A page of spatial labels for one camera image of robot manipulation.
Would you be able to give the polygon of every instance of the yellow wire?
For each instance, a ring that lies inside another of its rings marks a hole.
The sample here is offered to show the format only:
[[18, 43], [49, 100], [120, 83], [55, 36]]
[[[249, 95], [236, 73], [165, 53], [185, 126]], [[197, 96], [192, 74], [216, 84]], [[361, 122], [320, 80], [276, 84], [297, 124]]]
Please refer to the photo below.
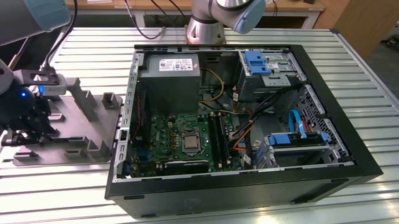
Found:
[[221, 95], [222, 95], [222, 91], [224, 91], [224, 83], [222, 83], [222, 80], [221, 78], [218, 77], [218, 75], [209, 69], [206, 68], [201, 68], [201, 70], [206, 70], [208, 72], [210, 72], [213, 74], [213, 76], [216, 76], [216, 78], [218, 79], [220, 81], [220, 84], [221, 84], [221, 89], [220, 89], [220, 93], [216, 97], [213, 97], [212, 99], [205, 99], [205, 100], [200, 100], [201, 103], [205, 103], [205, 102], [210, 102], [213, 101], [214, 99], [217, 99]]

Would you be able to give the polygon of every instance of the motherboard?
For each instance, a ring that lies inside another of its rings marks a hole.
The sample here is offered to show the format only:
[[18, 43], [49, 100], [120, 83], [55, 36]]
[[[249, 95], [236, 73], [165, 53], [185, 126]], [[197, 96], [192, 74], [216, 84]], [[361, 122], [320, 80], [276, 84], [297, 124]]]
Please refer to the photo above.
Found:
[[240, 170], [226, 142], [232, 131], [229, 114], [153, 116], [149, 145], [133, 148], [132, 176]]

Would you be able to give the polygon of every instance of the ram slot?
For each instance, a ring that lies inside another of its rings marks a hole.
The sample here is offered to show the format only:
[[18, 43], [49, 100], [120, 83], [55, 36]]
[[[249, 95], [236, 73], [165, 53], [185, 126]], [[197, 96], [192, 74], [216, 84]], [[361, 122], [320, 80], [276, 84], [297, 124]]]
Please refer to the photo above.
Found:
[[221, 116], [210, 114], [208, 116], [209, 140], [212, 146], [213, 164], [221, 168], [229, 164], [228, 143], [224, 133], [224, 125]]

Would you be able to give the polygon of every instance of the green motherboard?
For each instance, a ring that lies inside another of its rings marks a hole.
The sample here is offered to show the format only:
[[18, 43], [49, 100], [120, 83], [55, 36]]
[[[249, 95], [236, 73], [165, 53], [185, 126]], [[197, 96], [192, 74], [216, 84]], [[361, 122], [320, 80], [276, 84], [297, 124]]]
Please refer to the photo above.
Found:
[[[222, 116], [222, 125], [225, 133], [233, 131], [229, 114]], [[213, 164], [210, 139], [208, 115], [153, 116], [149, 146], [134, 149], [133, 176], [156, 176], [153, 168], [162, 161], [208, 161], [208, 172], [241, 170], [238, 154], [229, 155], [226, 166]], [[188, 146], [197, 151], [186, 151]]]

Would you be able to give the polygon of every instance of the aluminum extrusion table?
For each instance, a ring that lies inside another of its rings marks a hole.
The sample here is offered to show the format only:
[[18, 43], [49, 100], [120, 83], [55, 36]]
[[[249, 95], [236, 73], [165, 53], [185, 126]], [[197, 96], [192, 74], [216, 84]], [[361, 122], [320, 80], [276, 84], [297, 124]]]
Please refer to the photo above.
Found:
[[[156, 34], [156, 28], [144, 28]], [[301, 44], [384, 175], [316, 203], [150, 219], [150, 223], [394, 223], [399, 221], [399, 102], [340, 36], [329, 30], [225, 30], [232, 44]], [[125, 93], [134, 44], [184, 44], [181, 28], [145, 40], [133, 28], [74, 28], [51, 60], [58, 73], [78, 77], [93, 94]], [[109, 163], [15, 168], [15, 148], [0, 153], [0, 223], [129, 223], [104, 200]]]

